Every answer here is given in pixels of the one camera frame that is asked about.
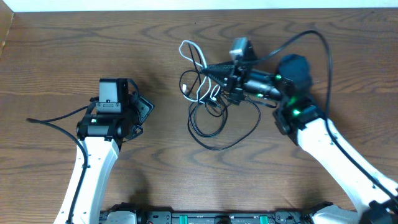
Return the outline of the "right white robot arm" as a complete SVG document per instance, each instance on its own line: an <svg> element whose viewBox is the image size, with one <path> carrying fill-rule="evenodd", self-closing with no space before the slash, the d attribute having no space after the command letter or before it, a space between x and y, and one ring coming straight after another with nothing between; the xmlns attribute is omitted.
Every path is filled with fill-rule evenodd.
<svg viewBox="0 0 398 224"><path fill-rule="evenodd" d="M304 223L397 223L397 182L373 167L339 133L328 113L310 93L307 59L291 54L275 74L253 70L244 58L202 69L228 93L249 93L276 101L275 123L283 135L314 157L334 178L354 205L344 210L332 203L316 206Z"/></svg>

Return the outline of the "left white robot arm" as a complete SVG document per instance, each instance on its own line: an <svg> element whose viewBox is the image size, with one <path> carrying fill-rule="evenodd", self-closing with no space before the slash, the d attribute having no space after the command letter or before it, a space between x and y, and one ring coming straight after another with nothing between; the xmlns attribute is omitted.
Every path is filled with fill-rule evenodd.
<svg viewBox="0 0 398 224"><path fill-rule="evenodd" d="M56 223L99 223L109 175L122 144L140 136L154 105L129 78L102 78L99 97L76 126L76 161Z"/></svg>

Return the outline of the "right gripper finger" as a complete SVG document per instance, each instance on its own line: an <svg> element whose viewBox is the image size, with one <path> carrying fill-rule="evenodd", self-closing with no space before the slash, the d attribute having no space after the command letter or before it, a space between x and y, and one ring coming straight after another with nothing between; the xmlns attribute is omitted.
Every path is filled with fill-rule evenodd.
<svg viewBox="0 0 398 224"><path fill-rule="evenodd" d="M219 63L207 66L205 73L231 73L234 69L235 66L233 63Z"/></svg>
<svg viewBox="0 0 398 224"><path fill-rule="evenodd" d="M230 80L230 75L232 69L215 69L215 68L204 68L201 72L209 76L212 80L217 82L222 87L230 87L232 82Z"/></svg>

